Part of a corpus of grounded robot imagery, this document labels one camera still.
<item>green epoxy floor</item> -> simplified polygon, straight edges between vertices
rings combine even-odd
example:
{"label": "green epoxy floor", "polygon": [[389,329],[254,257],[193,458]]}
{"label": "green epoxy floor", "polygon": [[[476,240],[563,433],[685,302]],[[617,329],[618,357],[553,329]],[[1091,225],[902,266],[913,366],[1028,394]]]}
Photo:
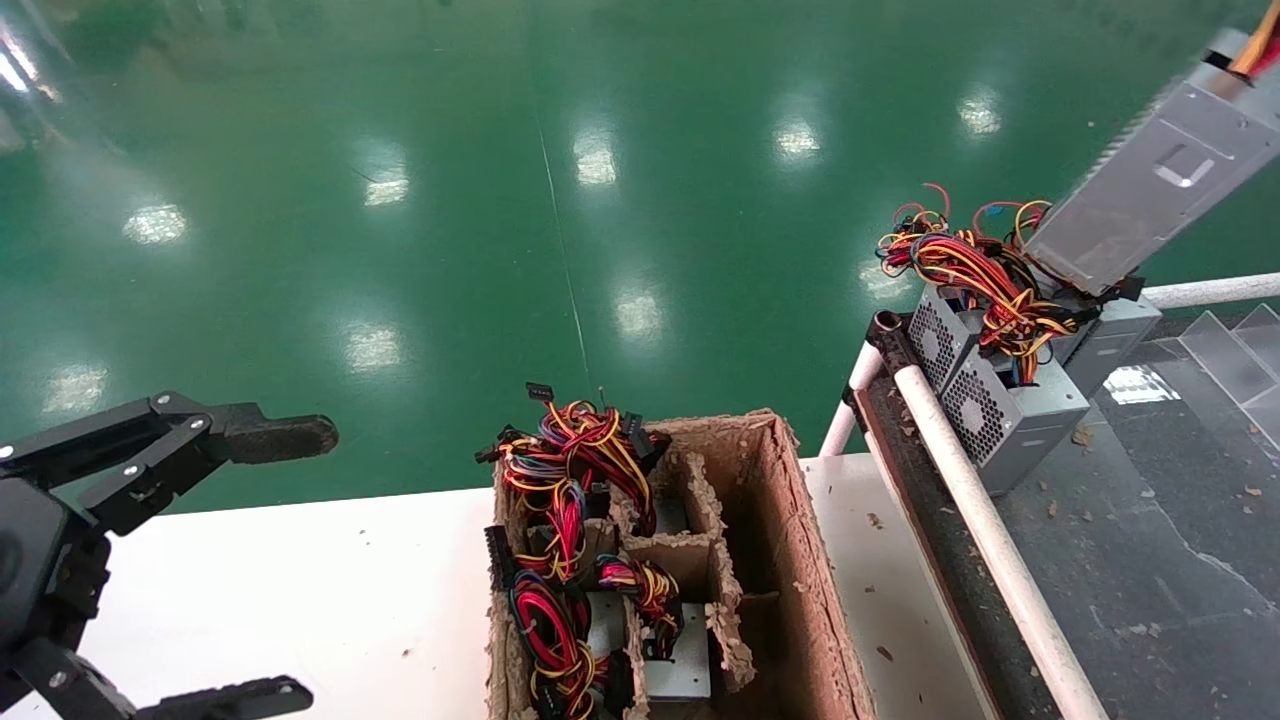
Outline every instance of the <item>green epoxy floor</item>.
{"label": "green epoxy floor", "polygon": [[[0,437],[161,388],[338,423],[183,510],[485,484],[527,379],[817,451],[916,293],[872,256],[893,208],[1064,192],[1265,5],[0,0]],[[1276,197],[1147,274],[1280,269]]]}

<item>silver metal casing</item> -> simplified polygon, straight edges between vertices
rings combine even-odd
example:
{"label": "silver metal casing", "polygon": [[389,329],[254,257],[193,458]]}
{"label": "silver metal casing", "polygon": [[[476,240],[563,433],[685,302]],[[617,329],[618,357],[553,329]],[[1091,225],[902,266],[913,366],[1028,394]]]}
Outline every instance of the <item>silver metal casing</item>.
{"label": "silver metal casing", "polygon": [[[1245,40],[1226,29],[1210,47],[1233,58]],[[1280,154],[1277,113],[1280,70],[1249,87],[1198,63],[1107,146],[1027,254],[1102,295]]]}
{"label": "silver metal casing", "polygon": [[938,398],[993,496],[1018,486],[1089,410],[1056,360],[1037,369],[1036,383],[1006,388],[975,347]]}
{"label": "silver metal casing", "polygon": [[649,702],[657,705],[712,697],[705,607],[696,602],[682,602],[680,609],[685,614],[685,629],[676,638],[671,662],[655,660],[644,664],[644,684],[649,689]]}
{"label": "silver metal casing", "polygon": [[1102,306],[1102,314],[1089,325],[1075,351],[1062,368],[1084,397],[1102,388],[1107,377],[1125,364],[1129,351],[1147,337],[1160,322],[1161,313],[1140,297],[1112,300]]}
{"label": "silver metal casing", "polygon": [[937,286],[924,286],[906,336],[936,392],[941,393],[947,387],[960,363],[978,342],[982,314],[982,310],[956,313]]}

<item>debris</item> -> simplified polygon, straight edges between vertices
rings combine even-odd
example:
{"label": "debris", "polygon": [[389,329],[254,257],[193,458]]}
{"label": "debris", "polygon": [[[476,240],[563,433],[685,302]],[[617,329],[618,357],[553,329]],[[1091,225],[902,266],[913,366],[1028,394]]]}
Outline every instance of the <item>debris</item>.
{"label": "debris", "polygon": [[1079,445],[1085,450],[1085,452],[1088,452],[1093,447],[1093,430],[1084,425],[1076,425],[1075,429],[1071,430],[1071,442]]}

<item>white table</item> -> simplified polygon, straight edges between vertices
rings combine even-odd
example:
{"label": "white table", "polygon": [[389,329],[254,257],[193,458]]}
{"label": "white table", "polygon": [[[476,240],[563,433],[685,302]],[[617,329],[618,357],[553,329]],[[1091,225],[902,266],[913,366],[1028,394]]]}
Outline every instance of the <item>white table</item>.
{"label": "white table", "polygon": [[[881,717],[993,717],[870,456],[800,465]],[[115,541],[81,653],[140,707],[293,675],[300,720],[480,720],[492,518],[490,489],[157,518]],[[36,694],[4,715],[54,717]]]}

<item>cardboard box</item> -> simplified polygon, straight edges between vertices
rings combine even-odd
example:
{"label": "cardboard box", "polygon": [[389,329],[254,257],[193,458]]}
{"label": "cardboard box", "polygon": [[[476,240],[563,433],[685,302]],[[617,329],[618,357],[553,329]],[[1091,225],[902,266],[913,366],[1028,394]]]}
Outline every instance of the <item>cardboard box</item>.
{"label": "cardboard box", "polygon": [[[614,492],[609,519],[588,521],[588,546],[657,562],[680,583],[684,602],[704,605],[716,665],[712,700],[681,703],[677,715],[874,719],[786,420],[758,410],[650,427],[672,436],[650,484],[655,496],[684,503],[689,529],[636,537],[635,509]],[[515,496],[497,474],[494,483],[495,521],[522,542],[526,528],[512,512]],[[530,706],[530,662],[507,597],[494,593],[492,601],[489,719],[538,720]],[[621,720],[657,720],[673,708],[650,703],[637,620],[627,603],[626,652],[636,697]]]}

